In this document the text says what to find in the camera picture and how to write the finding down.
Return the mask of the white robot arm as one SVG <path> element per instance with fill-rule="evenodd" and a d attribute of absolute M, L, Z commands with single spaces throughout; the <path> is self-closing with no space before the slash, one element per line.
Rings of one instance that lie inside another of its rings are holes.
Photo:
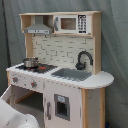
<path fill-rule="evenodd" d="M 0 98 L 0 128 L 40 128 L 37 119 L 23 114 Z"/>

